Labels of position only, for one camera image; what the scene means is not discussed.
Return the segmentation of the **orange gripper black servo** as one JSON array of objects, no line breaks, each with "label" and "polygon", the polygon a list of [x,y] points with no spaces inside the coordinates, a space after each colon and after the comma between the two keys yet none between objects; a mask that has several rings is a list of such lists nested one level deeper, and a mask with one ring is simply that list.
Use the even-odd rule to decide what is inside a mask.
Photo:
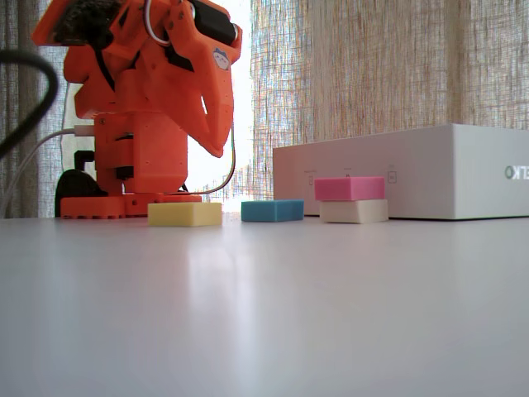
[{"label": "orange gripper black servo", "polygon": [[220,158],[233,122],[231,67],[241,55],[241,29],[211,1],[171,1],[164,29],[172,45],[164,50],[164,113]]}]

